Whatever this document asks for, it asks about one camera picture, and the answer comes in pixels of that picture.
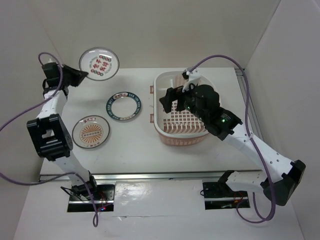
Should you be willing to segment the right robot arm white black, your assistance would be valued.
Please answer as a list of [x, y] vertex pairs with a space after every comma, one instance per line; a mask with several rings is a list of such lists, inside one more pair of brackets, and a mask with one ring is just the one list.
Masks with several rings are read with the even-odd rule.
[[264, 194], [285, 206], [300, 184], [306, 165], [301, 160], [292, 161], [279, 154], [259, 137], [246, 130], [242, 120], [220, 106], [220, 96], [210, 85], [193, 85], [190, 90], [182, 86], [168, 88], [159, 99], [164, 111], [170, 113], [172, 103], [176, 111], [189, 111], [203, 122], [204, 128], [224, 143], [238, 149], [261, 168], [260, 172], [226, 171], [219, 179], [218, 190], [223, 196], [246, 191]]

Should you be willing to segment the white plate red characters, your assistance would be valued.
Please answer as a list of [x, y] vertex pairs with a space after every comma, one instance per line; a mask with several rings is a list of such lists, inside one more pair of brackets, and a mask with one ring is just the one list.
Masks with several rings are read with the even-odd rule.
[[106, 47], [93, 47], [86, 50], [79, 58], [79, 69], [87, 72], [92, 81], [106, 81], [114, 77], [119, 68], [118, 56]]

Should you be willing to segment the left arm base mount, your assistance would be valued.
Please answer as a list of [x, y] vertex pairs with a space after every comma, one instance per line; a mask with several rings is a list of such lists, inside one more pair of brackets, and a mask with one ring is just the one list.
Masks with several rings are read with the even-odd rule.
[[[97, 192], [93, 193], [94, 204], [98, 212], [113, 212], [114, 211], [114, 198], [115, 198], [114, 183], [98, 184]], [[69, 192], [69, 200], [67, 206], [68, 213], [89, 213], [94, 212], [89, 195], [75, 195]]]

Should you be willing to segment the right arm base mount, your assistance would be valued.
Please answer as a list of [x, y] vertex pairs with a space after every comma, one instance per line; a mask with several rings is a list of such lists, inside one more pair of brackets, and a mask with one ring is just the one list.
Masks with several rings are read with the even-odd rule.
[[232, 191], [221, 182], [203, 182], [200, 195], [204, 198], [205, 210], [228, 210], [250, 208], [248, 193], [246, 191]]

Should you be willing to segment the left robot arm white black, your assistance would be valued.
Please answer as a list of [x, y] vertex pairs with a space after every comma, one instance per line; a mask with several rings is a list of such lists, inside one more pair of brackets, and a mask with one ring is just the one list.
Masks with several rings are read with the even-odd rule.
[[93, 175], [84, 168], [73, 153], [73, 139], [62, 119], [68, 100], [69, 87], [77, 87], [87, 72], [67, 65], [49, 62], [42, 66], [45, 103], [40, 113], [26, 124], [37, 154], [57, 165], [71, 181], [70, 192], [88, 200], [97, 197], [99, 187]]

